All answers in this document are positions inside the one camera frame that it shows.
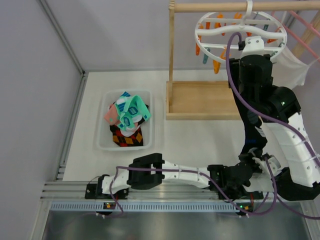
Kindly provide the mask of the white round clip hanger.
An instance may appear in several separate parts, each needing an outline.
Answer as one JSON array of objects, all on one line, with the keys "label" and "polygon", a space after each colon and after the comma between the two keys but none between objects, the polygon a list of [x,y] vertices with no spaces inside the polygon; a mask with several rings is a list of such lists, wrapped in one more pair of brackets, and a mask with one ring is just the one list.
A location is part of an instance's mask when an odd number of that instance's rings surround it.
[{"label": "white round clip hanger", "polygon": [[247,0],[245,11],[234,15],[223,12],[208,12],[194,29],[195,55],[203,53],[203,63],[211,59],[217,74],[226,63],[227,53],[239,51],[238,43],[248,37],[261,36],[264,54],[274,61],[284,50],[288,34],[279,20],[264,11],[254,11],[253,1]]}]

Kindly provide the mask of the mint green sock blue stripes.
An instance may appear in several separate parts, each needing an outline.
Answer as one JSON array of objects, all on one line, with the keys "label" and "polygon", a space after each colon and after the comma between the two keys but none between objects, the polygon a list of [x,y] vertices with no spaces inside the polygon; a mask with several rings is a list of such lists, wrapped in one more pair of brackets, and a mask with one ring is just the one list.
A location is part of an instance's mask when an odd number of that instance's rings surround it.
[{"label": "mint green sock blue stripes", "polygon": [[124,111],[126,103],[129,103],[131,98],[132,96],[127,91],[124,91],[114,102],[114,106],[119,114]]}]

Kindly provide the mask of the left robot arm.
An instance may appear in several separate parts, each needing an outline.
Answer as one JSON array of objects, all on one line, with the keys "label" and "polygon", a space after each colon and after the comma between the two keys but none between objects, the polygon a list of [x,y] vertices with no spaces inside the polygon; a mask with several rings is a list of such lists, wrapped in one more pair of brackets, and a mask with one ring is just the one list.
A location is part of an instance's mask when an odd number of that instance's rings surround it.
[{"label": "left robot arm", "polygon": [[245,188],[251,185],[250,179],[256,169],[247,161],[233,166],[189,167],[164,160],[160,153],[152,153],[135,158],[128,166],[117,166],[113,176],[100,176],[96,192],[110,195],[129,188],[150,190],[162,183],[176,183],[220,192],[234,200],[246,195]]}]

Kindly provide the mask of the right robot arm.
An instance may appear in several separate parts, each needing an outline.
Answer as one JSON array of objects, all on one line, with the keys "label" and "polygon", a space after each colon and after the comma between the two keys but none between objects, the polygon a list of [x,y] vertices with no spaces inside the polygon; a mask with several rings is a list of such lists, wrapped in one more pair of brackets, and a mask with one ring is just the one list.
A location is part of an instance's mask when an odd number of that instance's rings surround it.
[{"label": "right robot arm", "polygon": [[244,125],[242,154],[262,153],[273,132],[288,166],[275,177],[277,193],[287,201],[314,200],[320,194],[320,160],[303,129],[301,106],[294,92],[273,84],[270,56],[247,55],[226,61],[229,86]]}]

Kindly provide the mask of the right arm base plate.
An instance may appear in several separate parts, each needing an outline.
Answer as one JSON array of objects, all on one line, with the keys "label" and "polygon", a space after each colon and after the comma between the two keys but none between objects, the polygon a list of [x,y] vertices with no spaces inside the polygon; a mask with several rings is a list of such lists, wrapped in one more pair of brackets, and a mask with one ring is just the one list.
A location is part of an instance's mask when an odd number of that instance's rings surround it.
[{"label": "right arm base plate", "polygon": [[221,187],[224,194],[232,201],[248,200],[250,207],[254,206],[255,200],[263,200],[262,191],[247,191],[243,185],[234,184]]}]

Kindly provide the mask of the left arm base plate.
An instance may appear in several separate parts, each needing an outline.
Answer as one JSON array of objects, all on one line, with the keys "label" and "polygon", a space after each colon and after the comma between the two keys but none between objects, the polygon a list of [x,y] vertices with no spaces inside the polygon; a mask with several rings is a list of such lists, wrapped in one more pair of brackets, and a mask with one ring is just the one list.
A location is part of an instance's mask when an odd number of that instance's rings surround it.
[{"label": "left arm base plate", "polygon": [[[125,200],[129,194],[129,189],[119,190],[113,193],[113,197],[116,200]],[[112,200],[113,197],[110,194],[102,193],[102,185],[98,183],[88,183],[86,185],[85,196],[86,200]]]}]

